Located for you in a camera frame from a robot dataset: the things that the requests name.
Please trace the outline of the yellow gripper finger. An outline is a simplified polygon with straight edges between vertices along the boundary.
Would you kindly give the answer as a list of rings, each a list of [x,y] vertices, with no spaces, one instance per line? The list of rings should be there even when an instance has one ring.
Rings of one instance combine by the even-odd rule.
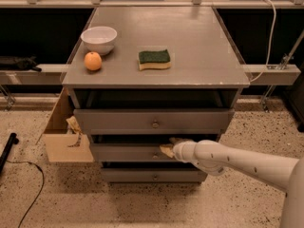
[[[178,143],[184,143],[184,142],[192,142],[193,140],[191,140],[191,139],[185,139],[185,138],[175,138],[175,137],[172,137],[172,138],[169,138],[169,141],[172,144],[178,144]]]
[[[160,150],[167,157],[169,157],[171,159],[174,158],[173,145],[171,143],[169,143],[169,144],[161,144],[160,145]]]

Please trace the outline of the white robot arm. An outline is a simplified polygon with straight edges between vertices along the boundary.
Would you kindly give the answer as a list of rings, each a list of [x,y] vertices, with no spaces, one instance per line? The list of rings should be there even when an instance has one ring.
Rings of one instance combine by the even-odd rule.
[[[285,193],[279,228],[304,228],[304,159],[237,149],[219,142],[171,138],[161,152],[213,176],[229,167]]]

